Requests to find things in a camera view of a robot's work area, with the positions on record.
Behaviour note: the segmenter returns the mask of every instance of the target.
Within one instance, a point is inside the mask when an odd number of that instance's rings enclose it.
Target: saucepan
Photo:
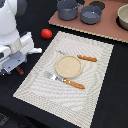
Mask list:
[[[62,20],[73,20],[77,17],[78,7],[83,6],[75,0],[57,0],[58,16]]]
[[[128,4],[121,6],[118,9],[118,17],[119,17],[120,25],[124,29],[128,30]]]
[[[97,6],[84,6],[80,11],[80,19],[86,24],[96,24],[100,21],[102,10]]]

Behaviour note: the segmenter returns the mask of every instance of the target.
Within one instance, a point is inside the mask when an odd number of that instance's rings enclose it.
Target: knife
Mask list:
[[[69,55],[68,53],[65,53],[65,52],[61,52],[61,51],[58,51],[56,50],[57,53],[60,53],[60,54],[63,54],[63,55]],[[88,61],[93,61],[93,62],[96,62],[97,59],[96,58],[92,58],[92,57],[87,57],[87,56],[82,56],[82,55],[77,55],[77,57],[79,59],[83,59],[83,60],[88,60]]]

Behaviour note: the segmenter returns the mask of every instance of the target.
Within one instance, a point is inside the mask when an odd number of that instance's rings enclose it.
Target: gray bowl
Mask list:
[[[100,21],[102,10],[97,6],[84,6],[80,11],[80,19],[86,24],[96,24]]]
[[[75,0],[61,0],[57,3],[58,16],[62,20],[73,20],[77,17],[79,4]]]

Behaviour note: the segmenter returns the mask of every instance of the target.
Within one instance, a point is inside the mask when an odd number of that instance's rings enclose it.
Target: butter knife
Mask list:
[[[67,80],[64,78],[60,78],[60,77],[58,77],[54,74],[51,74],[50,72],[47,72],[47,71],[44,73],[44,77],[52,79],[52,80],[59,80],[61,82],[64,82],[66,84],[69,84],[69,85],[74,86],[74,87],[79,88],[79,89],[85,89],[85,87],[82,84],[78,84],[78,83],[75,83],[73,81],[70,81],[70,80]]]
[[[60,53],[60,54],[63,54],[63,55],[69,55],[68,53],[65,53],[65,52],[61,52],[61,51],[57,51],[57,53]],[[77,57],[79,59],[83,59],[83,60],[88,60],[88,61],[93,61],[93,62],[96,62],[97,59],[96,58],[92,58],[92,57],[87,57],[87,56],[82,56],[82,55],[77,55]]]

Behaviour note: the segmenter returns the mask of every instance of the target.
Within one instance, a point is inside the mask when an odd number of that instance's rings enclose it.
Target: knife handle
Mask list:
[[[67,80],[67,79],[63,79],[63,82],[66,84],[72,85],[76,88],[79,88],[79,89],[85,89],[85,87],[82,84],[78,84],[78,83],[75,83],[75,82]]]
[[[88,61],[93,61],[93,62],[96,62],[97,61],[96,58],[92,58],[92,57],[87,57],[87,56],[82,56],[82,55],[77,55],[77,57],[79,59],[83,59],[83,60],[88,60]]]

